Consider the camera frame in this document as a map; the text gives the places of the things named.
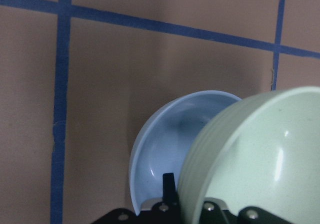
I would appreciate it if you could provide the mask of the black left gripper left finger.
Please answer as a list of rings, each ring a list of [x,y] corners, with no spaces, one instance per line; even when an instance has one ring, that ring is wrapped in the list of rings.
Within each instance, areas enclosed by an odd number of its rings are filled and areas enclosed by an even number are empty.
[[[162,200],[171,206],[178,204],[174,173],[164,173],[162,176]]]

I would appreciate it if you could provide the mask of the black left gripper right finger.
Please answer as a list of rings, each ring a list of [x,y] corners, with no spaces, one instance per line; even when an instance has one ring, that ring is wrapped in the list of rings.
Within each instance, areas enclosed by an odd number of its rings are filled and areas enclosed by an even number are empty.
[[[237,216],[233,215],[227,204],[216,198],[205,198],[199,219],[200,224],[236,224]]]

